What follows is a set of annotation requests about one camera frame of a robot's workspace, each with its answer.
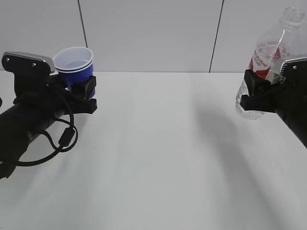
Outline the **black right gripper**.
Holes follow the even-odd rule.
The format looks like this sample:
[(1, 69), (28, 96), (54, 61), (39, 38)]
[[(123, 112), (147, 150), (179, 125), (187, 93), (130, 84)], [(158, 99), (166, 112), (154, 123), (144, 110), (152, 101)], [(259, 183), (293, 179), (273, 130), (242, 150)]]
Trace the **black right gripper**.
[(262, 117), (264, 113), (276, 113), (279, 117), (306, 117), (307, 83), (271, 85), (252, 70), (245, 70), (240, 86), (240, 115)]

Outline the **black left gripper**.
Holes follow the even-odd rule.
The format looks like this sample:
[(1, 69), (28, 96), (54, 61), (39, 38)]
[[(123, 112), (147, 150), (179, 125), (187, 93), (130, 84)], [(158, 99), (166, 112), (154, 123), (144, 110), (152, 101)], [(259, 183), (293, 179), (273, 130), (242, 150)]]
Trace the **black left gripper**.
[(51, 120), (62, 115), (93, 114), (97, 110), (96, 77), (74, 83), (71, 92), (59, 74), (49, 75), (47, 83), (22, 83), (15, 89), (14, 119)]

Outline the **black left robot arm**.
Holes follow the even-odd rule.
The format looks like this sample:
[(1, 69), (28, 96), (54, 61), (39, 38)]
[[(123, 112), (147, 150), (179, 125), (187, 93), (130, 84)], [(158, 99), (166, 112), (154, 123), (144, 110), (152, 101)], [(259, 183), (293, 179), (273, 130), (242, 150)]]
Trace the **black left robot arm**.
[[(73, 83), (72, 91), (58, 74), (15, 75), (13, 106), (0, 115), (0, 177), (9, 178), (16, 167), (37, 166), (70, 151), (79, 137), (74, 116), (97, 110), (95, 87), (93, 75)], [(53, 152), (35, 161), (21, 161), (40, 135), (48, 139)]]

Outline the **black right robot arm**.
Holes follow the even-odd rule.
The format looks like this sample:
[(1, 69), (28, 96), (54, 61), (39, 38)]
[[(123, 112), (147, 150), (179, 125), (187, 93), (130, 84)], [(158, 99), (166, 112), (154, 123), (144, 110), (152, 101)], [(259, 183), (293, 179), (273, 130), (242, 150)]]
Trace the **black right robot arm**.
[(307, 145), (307, 74), (299, 70), (286, 73), (286, 81), (270, 85), (247, 69), (244, 81), (249, 95), (243, 95), (240, 105), (245, 111), (275, 113)]

